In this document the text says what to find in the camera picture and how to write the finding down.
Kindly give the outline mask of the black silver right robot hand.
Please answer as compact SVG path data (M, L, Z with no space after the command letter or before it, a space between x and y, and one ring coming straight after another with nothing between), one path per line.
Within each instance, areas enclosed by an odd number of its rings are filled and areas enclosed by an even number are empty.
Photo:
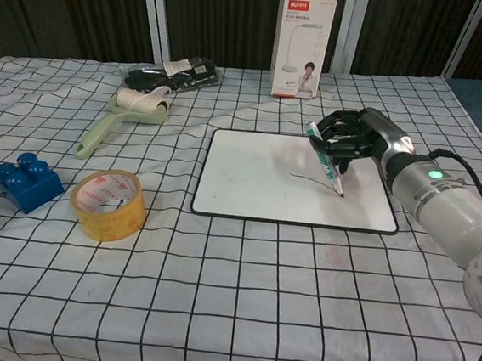
M353 160L372 158L382 179L393 182L417 161L411 138L374 108L337 110L316 124L319 136L310 138L316 152L326 155L341 174Z

